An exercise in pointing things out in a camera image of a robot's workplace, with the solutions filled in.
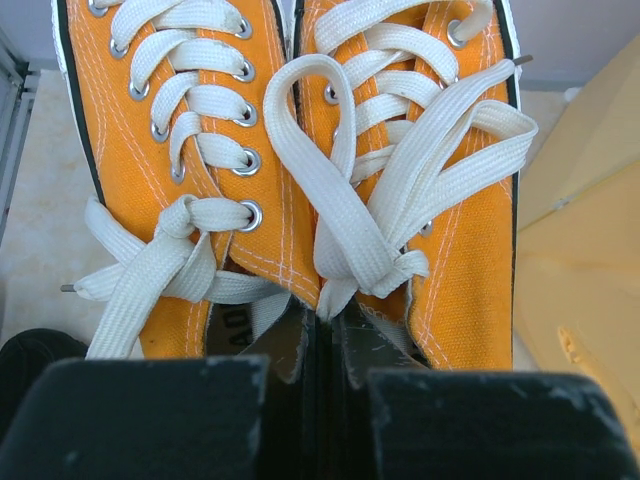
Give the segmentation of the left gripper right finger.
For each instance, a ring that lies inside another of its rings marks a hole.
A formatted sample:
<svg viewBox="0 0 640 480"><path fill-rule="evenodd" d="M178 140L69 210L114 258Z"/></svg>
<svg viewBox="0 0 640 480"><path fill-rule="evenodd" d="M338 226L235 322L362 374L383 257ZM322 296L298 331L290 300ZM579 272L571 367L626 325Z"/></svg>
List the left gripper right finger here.
<svg viewBox="0 0 640 480"><path fill-rule="evenodd" d="M635 479L604 392L569 374L438 371L350 305L334 319L338 479Z"/></svg>

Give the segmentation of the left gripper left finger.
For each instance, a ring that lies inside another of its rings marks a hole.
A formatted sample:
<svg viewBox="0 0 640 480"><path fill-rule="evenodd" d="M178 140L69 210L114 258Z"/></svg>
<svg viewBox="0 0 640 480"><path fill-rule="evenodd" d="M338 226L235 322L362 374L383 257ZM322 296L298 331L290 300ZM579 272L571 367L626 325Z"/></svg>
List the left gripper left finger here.
<svg viewBox="0 0 640 480"><path fill-rule="evenodd" d="M300 479L312 469L310 332L280 321L243 354L39 355L1 442L5 479Z"/></svg>

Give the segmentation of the black chunky shoe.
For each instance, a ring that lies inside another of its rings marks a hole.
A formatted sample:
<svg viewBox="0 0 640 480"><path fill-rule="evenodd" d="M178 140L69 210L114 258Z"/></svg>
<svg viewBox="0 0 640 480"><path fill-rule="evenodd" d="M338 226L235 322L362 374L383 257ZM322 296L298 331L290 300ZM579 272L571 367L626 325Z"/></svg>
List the black chunky shoe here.
<svg viewBox="0 0 640 480"><path fill-rule="evenodd" d="M9 339L1 348L1 437L4 437L23 398L50 365L83 358L88 347L52 329L31 329Z"/></svg>

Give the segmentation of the yellow shoe cabinet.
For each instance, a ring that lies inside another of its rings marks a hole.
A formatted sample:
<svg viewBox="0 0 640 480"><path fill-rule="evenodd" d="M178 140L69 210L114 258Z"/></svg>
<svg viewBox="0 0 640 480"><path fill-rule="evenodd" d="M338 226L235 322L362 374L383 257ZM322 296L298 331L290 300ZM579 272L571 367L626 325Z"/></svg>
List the yellow shoe cabinet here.
<svg viewBox="0 0 640 480"><path fill-rule="evenodd" d="M539 368L592 377L637 443L637 41L569 102L519 196L516 331Z"/></svg>

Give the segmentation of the orange canvas sneaker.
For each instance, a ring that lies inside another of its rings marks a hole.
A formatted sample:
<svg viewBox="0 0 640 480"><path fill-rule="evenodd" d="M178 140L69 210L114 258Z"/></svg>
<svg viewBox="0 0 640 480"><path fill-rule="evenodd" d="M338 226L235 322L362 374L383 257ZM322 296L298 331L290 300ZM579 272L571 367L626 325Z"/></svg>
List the orange canvas sneaker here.
<svg viewBox="0 0 640 480"><path fill-rule="evenodd" d="M293 302L314 308L311 208L265 128L287 59L278 1L56 1L52 20L95 184L85 222L113 263L71 291L104 305L91 360L196 357Z"/></svg>
<svg viewBox="0 0 640 480"><path fill-rule="evenodd" d="M506 1L306 1L267 133L314 209L316 314L437 369L507 370L517 181L537 134Z"/></svg>

